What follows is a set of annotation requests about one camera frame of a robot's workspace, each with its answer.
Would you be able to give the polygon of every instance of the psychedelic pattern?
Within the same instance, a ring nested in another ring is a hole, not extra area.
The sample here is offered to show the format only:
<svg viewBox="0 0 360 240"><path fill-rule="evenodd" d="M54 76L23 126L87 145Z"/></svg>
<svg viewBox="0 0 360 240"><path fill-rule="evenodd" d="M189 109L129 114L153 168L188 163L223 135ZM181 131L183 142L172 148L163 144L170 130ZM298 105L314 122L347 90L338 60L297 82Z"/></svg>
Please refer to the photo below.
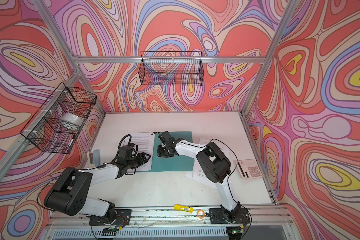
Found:
<svg viewBox="0 0 360 240"><path fill-rule="evenodd" d="M360 239L360 1L301 1L245 115L302 239Z"/></svg>
<svg viewBox="0 0 360 240"><path fill-rule="evenodd" d="M49 94L71 74L31 1L0 1L0 158ZM36 203L38 192L62 169L84 164L82 157L99 122L100 113L94 108L69 155L26 148L0 182L0 239L38 237L49 219L49 212Z"/></svg>
<svg viewBox="0 0 360 240"><path fill-rule="evenodd" d="M202 51L264 56L282 1L52 2L49 9L78 56L139 56L140 51ZM241 110L256 64L206 64L200 86L141 86L139 64L86 63L81 69L105 111Z"/></svg>

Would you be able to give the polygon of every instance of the calculator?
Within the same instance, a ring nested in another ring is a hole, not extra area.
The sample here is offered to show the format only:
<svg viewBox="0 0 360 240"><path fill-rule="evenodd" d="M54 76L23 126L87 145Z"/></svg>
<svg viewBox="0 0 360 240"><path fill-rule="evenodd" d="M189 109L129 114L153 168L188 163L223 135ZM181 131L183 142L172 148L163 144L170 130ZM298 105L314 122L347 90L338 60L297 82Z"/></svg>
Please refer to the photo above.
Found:
<svg viewBox="0 0 360 240"><path fill-rule="evenodd" d="M256 160L239 160L238 170L244 179L253 179L263 177Z"/></svg>

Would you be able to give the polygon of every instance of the green folder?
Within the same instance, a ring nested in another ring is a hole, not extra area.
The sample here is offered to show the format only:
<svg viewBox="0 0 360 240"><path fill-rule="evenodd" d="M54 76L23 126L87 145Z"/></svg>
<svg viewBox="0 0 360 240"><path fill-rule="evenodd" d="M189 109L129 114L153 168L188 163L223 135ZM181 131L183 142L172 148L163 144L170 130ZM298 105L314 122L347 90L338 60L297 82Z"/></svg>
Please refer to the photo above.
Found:
<svg viewBox="0 0 360 240"><path fill-rule="evenodd" d="M180 137L188 142L192 142L192 132L169 132L169 134L174 139ZM195 160L191 157L177 155L174 157L157 156L157 146L162 144L158 136L159 134L154 136L153 156L150 159L152 161L152 168L147 172L192 171Z"/></svg>

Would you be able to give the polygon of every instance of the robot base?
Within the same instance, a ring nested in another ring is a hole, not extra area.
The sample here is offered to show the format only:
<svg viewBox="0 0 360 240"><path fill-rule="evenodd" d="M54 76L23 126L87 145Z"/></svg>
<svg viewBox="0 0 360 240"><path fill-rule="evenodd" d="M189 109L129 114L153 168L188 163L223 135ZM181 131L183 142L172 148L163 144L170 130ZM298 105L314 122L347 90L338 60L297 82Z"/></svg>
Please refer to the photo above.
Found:
<svg viewBox="0 0 360 240"><path fill-rule="evenodd" d="M115 209L117 215L123 216L126 219L124 225L129 225L129 220L131 219L131 209ZM116 220L111 225L121 225L124 222L122 217L116 217ZM104 217L92 216L89 221L90 226L105 226L107 220Z"/></svg>
<svg viewBox="0 0 360 240"><path fill-rule="evenodd" d="M228 222L231 223L243 223L244 226L250 223L250 217L246 216L247 214L246 210L244 208L240 208L239 213L236 215L236 217L232 220L225 221L225 217L223 215L224 210L222 208L211 208L209 209L209 213L215 217L211 217L211 223L212 224L227 224Z"/></svg>

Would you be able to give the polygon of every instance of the white tape roll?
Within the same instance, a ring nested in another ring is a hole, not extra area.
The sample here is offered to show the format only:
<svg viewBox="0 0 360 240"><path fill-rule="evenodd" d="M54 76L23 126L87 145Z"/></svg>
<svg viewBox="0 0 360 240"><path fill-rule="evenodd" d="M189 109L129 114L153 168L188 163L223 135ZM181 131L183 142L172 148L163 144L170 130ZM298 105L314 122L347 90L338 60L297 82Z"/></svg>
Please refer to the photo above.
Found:
<svg viewBox="0 0 360 240"><path fill-rule="evenodd" d="M69 129L71 131L77 131L80 129L83 120L73 113L65 113L60 118L60 123L66 129Z"/></svg>

